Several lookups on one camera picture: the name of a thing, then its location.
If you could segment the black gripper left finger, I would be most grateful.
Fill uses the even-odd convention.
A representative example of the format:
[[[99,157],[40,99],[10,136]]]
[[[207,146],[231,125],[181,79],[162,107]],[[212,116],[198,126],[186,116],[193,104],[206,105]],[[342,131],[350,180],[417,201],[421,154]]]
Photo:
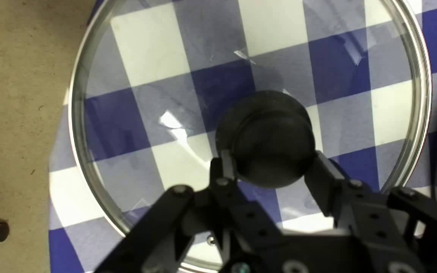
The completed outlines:
[[[239,189],[237,160],[222,152],[212,161],[210,186],[168,190],[98,266],[96,273],[177,273],[195,237],[212,233],[221,273],[275,273],[280,231],[259,202]]]

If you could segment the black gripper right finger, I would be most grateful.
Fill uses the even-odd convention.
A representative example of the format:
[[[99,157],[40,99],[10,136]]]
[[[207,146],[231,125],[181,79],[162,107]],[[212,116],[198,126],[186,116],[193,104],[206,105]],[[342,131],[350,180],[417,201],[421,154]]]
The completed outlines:
[[[345,231],[309,240],[315,273],[437,273],[436,201],[406,187],[373,193],[321,152],[306,184],[335,228]]]

